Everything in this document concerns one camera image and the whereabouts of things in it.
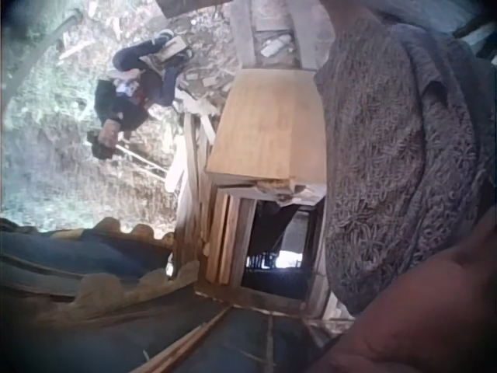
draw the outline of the grassy ground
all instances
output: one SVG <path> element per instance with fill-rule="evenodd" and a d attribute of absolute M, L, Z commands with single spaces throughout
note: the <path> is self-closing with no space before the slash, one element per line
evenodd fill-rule
<path fill-rule="evenodd" d="M 160 181 L 127 159 L 95 160 L 84 144 L 86 131 L 99 127 L 93 111 L 96 80 L 116 51 L 151 39 L 167 26 L 182 33 L 196 49 L 192 68 L 207 65 L 206 74 L 210 74 L 220 64 L 233 67 L 237 62 L 228 21 L 216 9 L 168 21 L 151 0 L 98 0 L 92 16 L 89 0 L 47 3 L 50 6 L 37 10 L 43 14 L 38 19 L 48 19 L 36 27 L 40 34 L 56 28 L 65 9 L 74 6 L 85 10 L 85 20 L 45 53 L 5 113 L 2 216 L 39 230 L 92 227 L 113 216 L 121 220 L 124 230 L 137 223 L 149 224 L 159 238 L 174 228 L 177 193 L 166 193 Z M 40 34 L 32 38 L 40 39 Z M 82 44 L 82 50 L 59 60 L 64 50 Z M 15 71 L 33 45 L 3 43 L 4 76 Z M 182 131 L 179 115 L 160 107 L 154 107 L 152 114 L 157 120 L 148 121 L 131 140 L 149 159 L 168 168 L 174 137 Z"/>

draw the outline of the rectangular opening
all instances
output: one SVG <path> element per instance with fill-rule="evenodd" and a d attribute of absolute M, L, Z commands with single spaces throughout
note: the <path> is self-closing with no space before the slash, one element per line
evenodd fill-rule
<path fill-rule="evenodd" d="M 258 201 L 242 287 L 304 301 L 317 251 L 323 203 L 280 207 Z"/>

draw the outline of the pants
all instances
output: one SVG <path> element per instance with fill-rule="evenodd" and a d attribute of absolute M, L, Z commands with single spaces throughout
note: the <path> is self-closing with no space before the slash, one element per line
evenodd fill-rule
<path fill-rule="evenodd" d="M 175 98 L 176 79 L 179 75 L 178 68 L 166 68 L 164 79 L 151 69 L 140 57 L 158 53 L 169 41 L 160 38 L 152 43 L 151 40 L 118 51 L 113 57 L 113 65 L 119 71 L 129 71 L 133 68 L 145 70 L 141 74 L 140 85 L 145 97 L 160 106 L 171 106 Z"/>

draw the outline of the dark hat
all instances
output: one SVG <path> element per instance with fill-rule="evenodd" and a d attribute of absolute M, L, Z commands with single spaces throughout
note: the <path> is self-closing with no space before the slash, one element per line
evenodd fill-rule
<path fill-rule="evenodd" d="M 99 131 L 91 130 L 86 133 L 86 140 L 92 144 L 92 154 L 95 158 L 105 161 L 112 159 L 115 149 L 108 148 L 99 143 Z"/>

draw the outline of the seated person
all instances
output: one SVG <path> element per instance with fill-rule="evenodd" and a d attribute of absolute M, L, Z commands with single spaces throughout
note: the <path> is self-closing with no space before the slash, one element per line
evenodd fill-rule
<path fill-rule="evenodd" d="M 176 78 L 193 56 L 187 49 L 165 62 L 164 78 L 141 60 L 158 53 L 174 37 L 170 30 L 160 32 L 154 40 L 124 48 L 113 57 L 117 71 L 100 79 L 95 92 L 95 111 L 102 129 L 90 131 L 87 140 L 98 159 L 111 159 L 120 131 L 135 131 L 148 119 L 148 108 L 154 103 L 171 106 L 175 99 Z"/>

